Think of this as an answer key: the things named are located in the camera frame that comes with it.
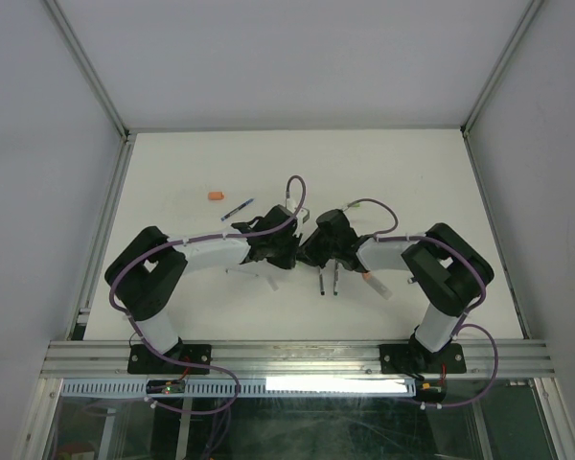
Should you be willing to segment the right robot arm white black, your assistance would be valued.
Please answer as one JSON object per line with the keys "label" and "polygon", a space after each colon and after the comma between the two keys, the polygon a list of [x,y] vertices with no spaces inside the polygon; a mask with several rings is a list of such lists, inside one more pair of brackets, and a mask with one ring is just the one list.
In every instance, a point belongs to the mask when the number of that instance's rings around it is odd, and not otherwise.
{"label": "right robot arm white black", "polygon": [[428,301],[425,316],[410,338],[410,362],[430,371],[471,310],[486,298],[494,279],[491,265],[449,225],[440,222],[423,234],[360,235],[345,213],[331,210],[298,249],[297,259],[323,267],[330,260],[357,273],[399,270],[410,273]]}

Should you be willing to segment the white green end pen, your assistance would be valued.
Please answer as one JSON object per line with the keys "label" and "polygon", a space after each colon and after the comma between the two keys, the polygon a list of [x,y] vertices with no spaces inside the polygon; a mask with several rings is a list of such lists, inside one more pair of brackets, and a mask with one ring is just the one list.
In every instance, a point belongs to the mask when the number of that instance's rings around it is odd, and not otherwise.
{"label": "white green end pen", "polygon": [[339,284],[339,274],[340,274],[340,262],[334,260],[333,266],[333,296],[338,295],[338,284]]}

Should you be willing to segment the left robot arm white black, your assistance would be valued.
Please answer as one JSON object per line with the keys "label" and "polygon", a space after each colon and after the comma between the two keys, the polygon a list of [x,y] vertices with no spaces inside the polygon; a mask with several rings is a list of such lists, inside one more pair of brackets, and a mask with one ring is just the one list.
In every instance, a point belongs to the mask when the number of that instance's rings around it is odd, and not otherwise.
{"label": "left robot arm white black", "polygon": [[150,345],[149,362],[161,372],[173,371],[182,358],[182,341],[166,306],[180,279],[207,268],[258,262],[293,269],[309,215],[305,208],[276,205],[260,218],[232,224],[217,238],[177,240],[156,226],[146,227],[104,273],[109,303]]}

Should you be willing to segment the white blue end pen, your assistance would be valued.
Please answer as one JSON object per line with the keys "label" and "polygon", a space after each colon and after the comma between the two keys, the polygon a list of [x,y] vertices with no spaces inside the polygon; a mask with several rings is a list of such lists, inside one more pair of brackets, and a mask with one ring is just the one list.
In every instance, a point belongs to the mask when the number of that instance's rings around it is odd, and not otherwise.
{"label": "white blue end pen", "polygon": [[242,274],[242,275],[247,275],[247,276],[252,276],[252,277],[259,277],[260,276],[260,274],[258,274],[258,273],[247,271],[247,270],[242,270],[242,269],[237,269],[237,268],[225,268],[224,271],[226,274],[236,273],[236,274]]}

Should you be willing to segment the white black end pen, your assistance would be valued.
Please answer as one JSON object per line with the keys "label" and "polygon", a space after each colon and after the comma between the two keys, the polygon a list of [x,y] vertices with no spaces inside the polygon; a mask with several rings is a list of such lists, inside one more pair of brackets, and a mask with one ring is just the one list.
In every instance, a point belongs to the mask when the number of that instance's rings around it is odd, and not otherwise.
{"label": "white black end pen", "polygon": [[318,272],[318,284],[319,284],[320,295],[325,296],[326,290],[325,290],[325,284],[324,284],[323,268],[318,267],[317,272]]}

